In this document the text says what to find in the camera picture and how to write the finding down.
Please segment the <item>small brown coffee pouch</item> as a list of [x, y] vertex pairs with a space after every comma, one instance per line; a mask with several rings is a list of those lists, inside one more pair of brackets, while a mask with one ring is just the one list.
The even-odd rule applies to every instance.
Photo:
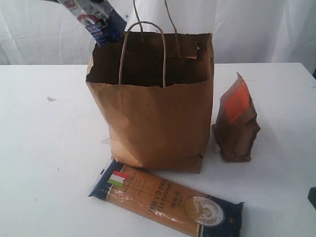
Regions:
[[212, 131], [224, 161], [251, 161], [251, 149], [260, 126], [249, 89], [240, 74], [220, 98], [219, 112]]

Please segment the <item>spaghetti packet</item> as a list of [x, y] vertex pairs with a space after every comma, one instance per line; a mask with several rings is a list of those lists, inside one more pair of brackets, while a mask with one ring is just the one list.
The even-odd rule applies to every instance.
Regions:
[[91, 197], [107, 201], [192, 237], [238, 237], [243, 202], [201, 193], [112, 160]]

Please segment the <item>large brown paper bag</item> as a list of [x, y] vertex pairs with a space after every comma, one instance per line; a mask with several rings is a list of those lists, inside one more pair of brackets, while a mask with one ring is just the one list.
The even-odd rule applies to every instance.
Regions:
[[200, 173], [210, 136], [212, 33], [124, 31], [96, 45], [86, 84], [124, 164]]

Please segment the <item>small milk carton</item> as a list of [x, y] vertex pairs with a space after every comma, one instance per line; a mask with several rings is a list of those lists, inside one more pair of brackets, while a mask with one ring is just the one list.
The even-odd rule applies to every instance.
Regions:
[[60, 0], [99, 46], [121, 39], [127, 22], [107, 0]]

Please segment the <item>crumpled foil ball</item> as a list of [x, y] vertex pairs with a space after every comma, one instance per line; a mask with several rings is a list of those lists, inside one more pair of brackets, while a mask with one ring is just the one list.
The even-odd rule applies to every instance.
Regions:
[[215, 145], [213, 146], [213, 150], [214, 150], [214, 152], [219, 153], [219, 152], [221, 151], [220, 145], [215, 144]]

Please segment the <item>clear plastic scrap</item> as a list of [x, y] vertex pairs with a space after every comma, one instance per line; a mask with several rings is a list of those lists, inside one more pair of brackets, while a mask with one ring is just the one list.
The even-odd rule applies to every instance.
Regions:
[[110, 139], [109, 139], [109, 137], [108, 138], [105, 138], [105, 139], [103, 139], [102, 141], [101, 141], [101, 143], [102, 144], [110, 144]]

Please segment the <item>small grey table scrap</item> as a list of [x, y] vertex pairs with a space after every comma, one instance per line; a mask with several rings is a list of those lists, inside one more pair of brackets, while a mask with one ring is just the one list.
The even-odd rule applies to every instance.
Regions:
[[48, 96], [48, 97], [47, 97], [47, 100], [50, 101], [50, 102], [53, 102], [53, 101], [56, 101], [57, 99], [51, 98], [51, 97]]

